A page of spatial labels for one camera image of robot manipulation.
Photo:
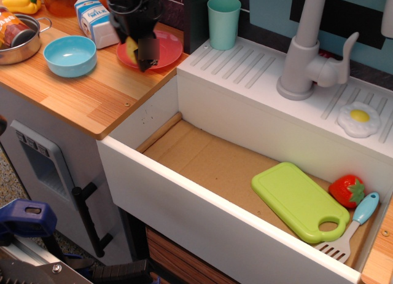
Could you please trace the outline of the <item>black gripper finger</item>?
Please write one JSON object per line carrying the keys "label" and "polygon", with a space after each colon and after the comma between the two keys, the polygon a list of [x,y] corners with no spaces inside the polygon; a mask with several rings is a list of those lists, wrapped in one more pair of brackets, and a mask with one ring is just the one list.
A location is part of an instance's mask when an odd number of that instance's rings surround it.
{"label": "black gripper finger", "polygon": [[160,59],[160,40],[142,38],[138,40],[137,63],[142,72],[158,65]]}
{"label": "black gripper finger", "polygon": [[124,44],[128,38],[132,38],[130,27],[128,25],[117,24],[113,27],[122,44]]}

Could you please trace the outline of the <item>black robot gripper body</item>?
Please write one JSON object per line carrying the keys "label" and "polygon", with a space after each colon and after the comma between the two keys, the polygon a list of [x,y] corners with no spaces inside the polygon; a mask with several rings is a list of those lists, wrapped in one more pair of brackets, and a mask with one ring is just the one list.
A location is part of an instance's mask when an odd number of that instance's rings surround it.
{"label": "black robot gripper body", "polygon": [[136,42],[142,38],[156,38],[154,28],[163,14],[160,1],[143,2],[133,9],[109,3],[109,9],[111,25],[128,25]]}

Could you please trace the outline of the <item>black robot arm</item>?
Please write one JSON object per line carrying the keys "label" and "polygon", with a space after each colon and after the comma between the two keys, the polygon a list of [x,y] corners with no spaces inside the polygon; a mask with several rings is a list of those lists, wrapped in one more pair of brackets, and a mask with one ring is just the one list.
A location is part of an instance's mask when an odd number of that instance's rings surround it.
{"label": "black robot arm", "polygon": [[120,42],[126,42],[128,37],[134,42],[156,37],[154,28],[164,10],[161,0],[107,0],[107,4]]}

